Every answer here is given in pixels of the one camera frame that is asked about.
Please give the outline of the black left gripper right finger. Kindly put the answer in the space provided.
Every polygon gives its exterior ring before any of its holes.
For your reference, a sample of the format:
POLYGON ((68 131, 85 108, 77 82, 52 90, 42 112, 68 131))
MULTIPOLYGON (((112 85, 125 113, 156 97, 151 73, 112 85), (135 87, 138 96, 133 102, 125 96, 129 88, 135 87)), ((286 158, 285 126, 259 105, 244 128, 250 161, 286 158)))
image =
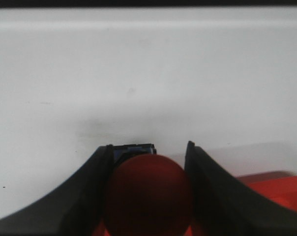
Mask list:
POLYGON ((297 212, 245 186, 192 141, 184 170, 194 193, 194 219, 208 236, 297 236, 297 212))

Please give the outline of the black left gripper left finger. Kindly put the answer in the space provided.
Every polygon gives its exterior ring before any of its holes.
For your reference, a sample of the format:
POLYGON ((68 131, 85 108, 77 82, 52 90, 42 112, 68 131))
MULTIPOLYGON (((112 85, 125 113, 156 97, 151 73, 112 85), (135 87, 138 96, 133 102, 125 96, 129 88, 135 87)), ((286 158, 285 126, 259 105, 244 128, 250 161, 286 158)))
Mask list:
POLYGON ((90 236, 101 221, 113 146, 101 146, 69 179, 33 204, 0 219, 0 236, 90 236))

